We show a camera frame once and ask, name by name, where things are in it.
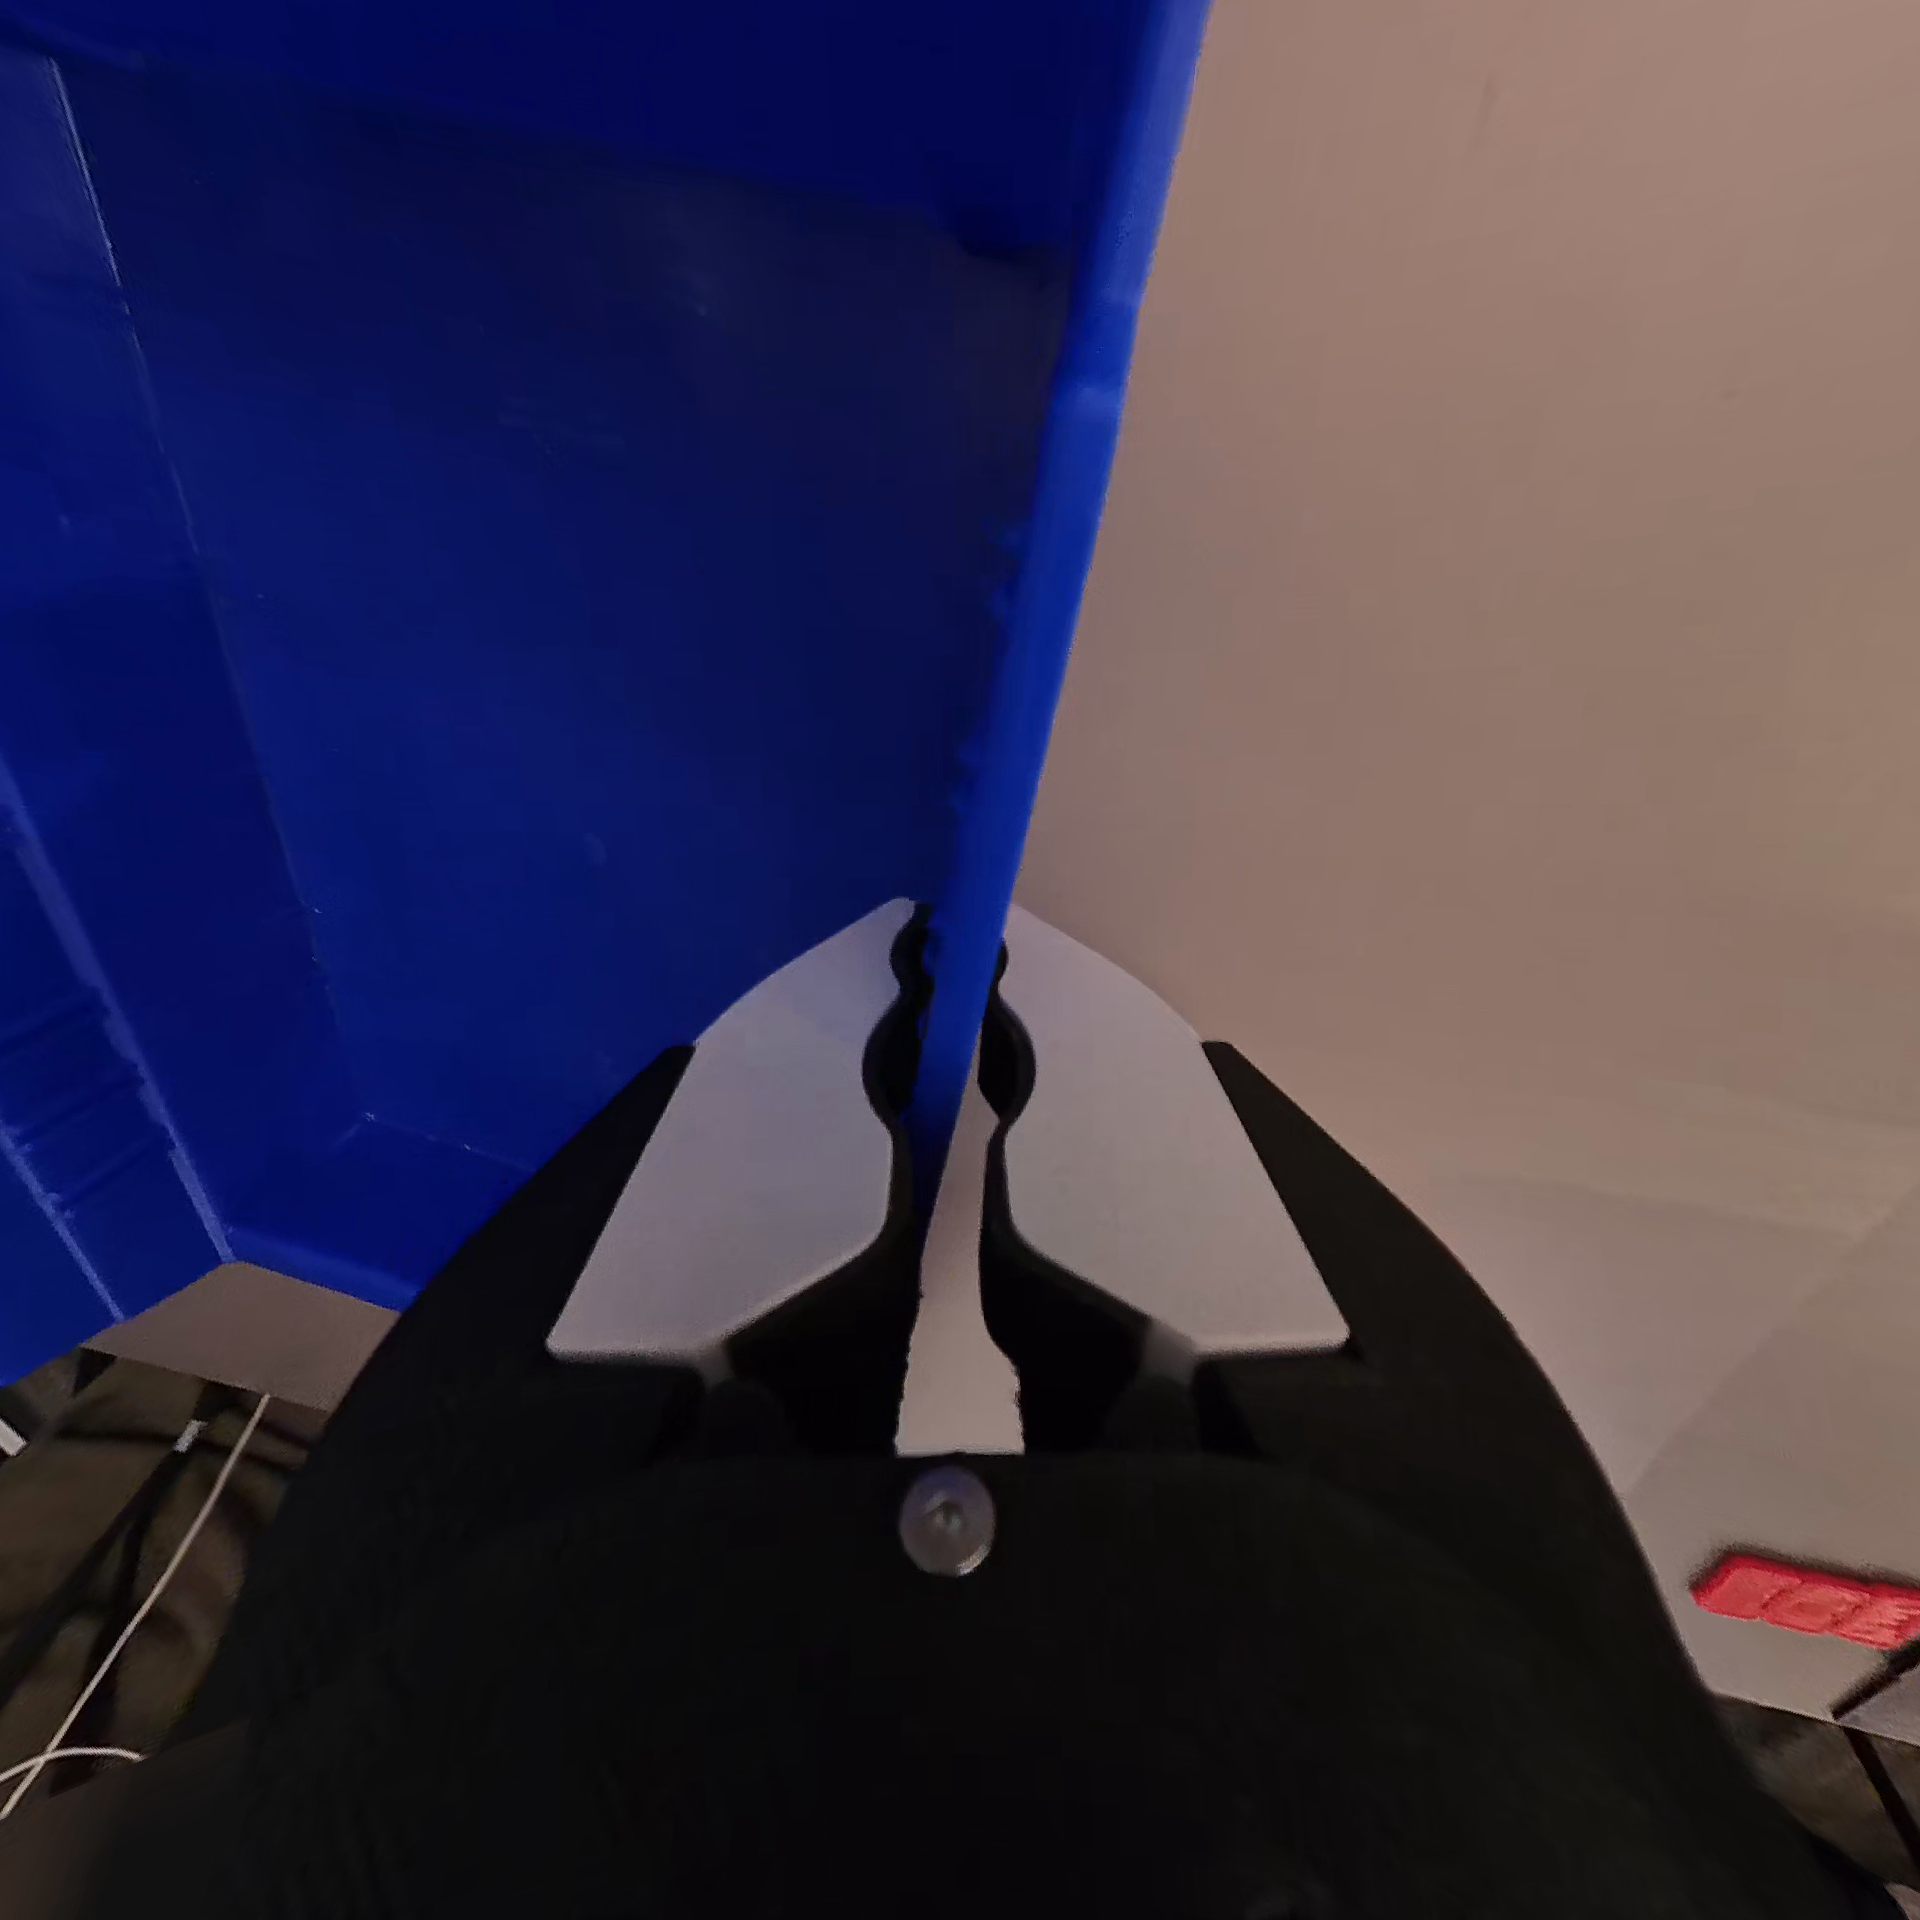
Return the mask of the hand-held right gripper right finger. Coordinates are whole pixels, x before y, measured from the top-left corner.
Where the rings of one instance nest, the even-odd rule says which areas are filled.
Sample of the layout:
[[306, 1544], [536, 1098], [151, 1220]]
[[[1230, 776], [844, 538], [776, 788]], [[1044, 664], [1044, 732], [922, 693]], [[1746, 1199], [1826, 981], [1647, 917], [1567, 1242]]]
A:
[[1137, 1383], [1352, 1336], [1206, 1044], [1015, 905], [977, 1028], [977, 1295], [1025, 1449], [1100, 1449]]

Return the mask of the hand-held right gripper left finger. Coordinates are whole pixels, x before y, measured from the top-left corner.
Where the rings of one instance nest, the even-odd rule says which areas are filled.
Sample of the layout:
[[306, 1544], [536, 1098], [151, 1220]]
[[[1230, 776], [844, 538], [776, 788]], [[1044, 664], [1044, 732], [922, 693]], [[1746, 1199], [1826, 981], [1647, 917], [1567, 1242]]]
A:
[[809, 1449], [894, 1446], [920, 1304], [926, 919], [877, 905], [693, 1042], [546, 1334], [557, 1359], [753, 1385]]

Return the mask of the blue plastic bin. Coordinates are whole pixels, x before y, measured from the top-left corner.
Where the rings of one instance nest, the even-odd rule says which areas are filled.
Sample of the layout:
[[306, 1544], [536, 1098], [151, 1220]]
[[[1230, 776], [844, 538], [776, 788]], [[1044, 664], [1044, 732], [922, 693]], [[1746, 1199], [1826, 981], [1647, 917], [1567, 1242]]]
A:
[[895, 895], [929, 1191], [1206, 23], [4, 5], [4, 1378]]

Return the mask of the red flat block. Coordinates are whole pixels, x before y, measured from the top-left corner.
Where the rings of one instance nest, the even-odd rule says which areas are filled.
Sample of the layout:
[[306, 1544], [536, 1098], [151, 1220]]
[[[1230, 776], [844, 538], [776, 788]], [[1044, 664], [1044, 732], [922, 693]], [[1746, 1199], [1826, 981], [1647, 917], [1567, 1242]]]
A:
[[1917, 1638], [1917, 1588], [1910, 1582], [1727, 1552], [1693, 1574], [1687, 1592], [1714, 1618], [1776, 1624], [1876, 1653], [1894, 1653]]

